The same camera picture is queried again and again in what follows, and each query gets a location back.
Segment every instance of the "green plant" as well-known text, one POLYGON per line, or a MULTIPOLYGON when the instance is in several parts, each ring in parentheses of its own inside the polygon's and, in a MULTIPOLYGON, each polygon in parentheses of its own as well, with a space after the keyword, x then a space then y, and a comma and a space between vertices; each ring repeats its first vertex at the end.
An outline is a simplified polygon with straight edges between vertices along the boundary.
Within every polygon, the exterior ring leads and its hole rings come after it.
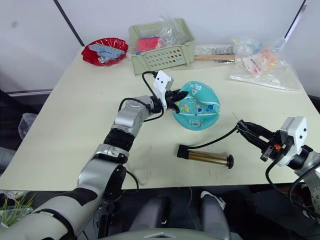
POLYGON ((32 210, 36 194, 34 194, 26 203, 26 194, 15 200, 14 206, 8 205, 8 198, 4 200, 4 205, 0 211, 1 223, 10 227, 15 224, 19 219, 28 214, 32 210))

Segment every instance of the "floor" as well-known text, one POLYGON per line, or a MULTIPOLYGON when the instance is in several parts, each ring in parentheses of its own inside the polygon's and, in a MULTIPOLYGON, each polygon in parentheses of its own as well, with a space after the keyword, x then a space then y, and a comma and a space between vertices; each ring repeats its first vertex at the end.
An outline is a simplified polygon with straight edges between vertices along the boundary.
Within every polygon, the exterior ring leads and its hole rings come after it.
MULTIPOLYGON (((38 99, 36 100, 26 100, 23 98, 18 100, 24 103, 28 102, 34 108, 40 110, 47 97, 47 95, 44 95, 40 97, 38 96, 38 99)), ((320 112, 320 98, 311 97, 311 100, 320 112)), ((12 150, 18 149, 22 141, 17 131, 20 119, 20 113, 14 111, 3 103, 0 103, 1 147, 12 150)), ((110 233, 112 234, 128 230, 141 207, 149 199, 156 196, 167 196, 171 200, 171 212, 168 227, 200 229, 200 192, 203 189, 206 189, 218 196, 224 196, 226 193, 237 191, 253 202, 255 211, 259 215, 262 215, 301 236, 305 236, 306 239, 320 239, 320 227, 315 223, 315 221, 303 217, 299 210, 293 208, 286 199, 279 196, 278 193, 270 189, 267 185, 259 185, 258 189, 261 189, 261 191, 258 192, 256 191, 257 188, 253 190, 254 188, 248 185, 142 189, 134 195, 123 196, 119 201, 113 204, 112 207, 114 207, 114 211, 110 217, 110 233)), ((57 192, 38 192, 37 197, 35 198, 34 207, 39 206, 56 194, 57 192)))

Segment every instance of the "wooden stick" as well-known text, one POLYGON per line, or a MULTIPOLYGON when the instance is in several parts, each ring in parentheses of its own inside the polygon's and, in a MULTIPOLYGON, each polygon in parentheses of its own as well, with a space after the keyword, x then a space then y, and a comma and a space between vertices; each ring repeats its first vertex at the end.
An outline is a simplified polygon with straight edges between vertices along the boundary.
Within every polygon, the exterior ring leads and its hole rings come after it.
POLYGON ((235 55, 194 55, 194 60, 202 60, 202 61, 212 61, 212 60, 220 60, 220 61, 234 61, 235 55))

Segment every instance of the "red item in basket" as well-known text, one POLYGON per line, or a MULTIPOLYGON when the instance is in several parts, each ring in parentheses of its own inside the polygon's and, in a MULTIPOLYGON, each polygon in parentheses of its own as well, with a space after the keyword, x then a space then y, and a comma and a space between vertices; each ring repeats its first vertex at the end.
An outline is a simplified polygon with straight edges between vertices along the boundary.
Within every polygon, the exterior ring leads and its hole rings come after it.
POLYGON ((158 44, 158 40, 158 36, 139 38, 136 43, 136 53, 139 54, 155 49, 158 44))
POLYGON ((122 59, 125 58, 126 54, 121 54, 117 59, 111 59, 107 62, 101 63, 98 60, 98 58, 99 58, 98 54, 95 51, 90 50, 88 47, 92 44, 103 44, 103 45, 106 45, 109 47, 113 47, 115 49, 120 49, 120 50, 124 51, 125 53, 128 50, 128 45, 126 44, 126 41, 121 40, 116 37, 102 38, 102 39, 93 41, 92 43, 85 46, 85 48, 81 54, 83 55, 84 61, 91 63, 93 65, 96 65, 96 66, 111 66, 113 64, 117 64, 118 62, 120 62, 122 59))

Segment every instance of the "plastic basket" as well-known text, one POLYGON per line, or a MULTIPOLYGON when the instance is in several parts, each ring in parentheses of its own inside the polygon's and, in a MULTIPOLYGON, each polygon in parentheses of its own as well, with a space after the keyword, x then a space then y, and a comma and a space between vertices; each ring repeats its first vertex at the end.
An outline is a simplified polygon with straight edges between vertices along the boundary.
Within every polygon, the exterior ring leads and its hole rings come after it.
MULTIPOLYGON (((185 20, 176 18, 177 23, 182 27, 188 36, 188 40, 183 45, 173 45, 155 50, 142 52, 140 55, 131 57, 134 73, 142 74, 145 71, 157 71, 174 66, 190 63, 195 59, 195 39, 191 34, 185 20)), ((139 38, 148 36, 158 36, 161 32, 161 22, 134 25, 129 28, 132 51, 135 53, 139 38)))

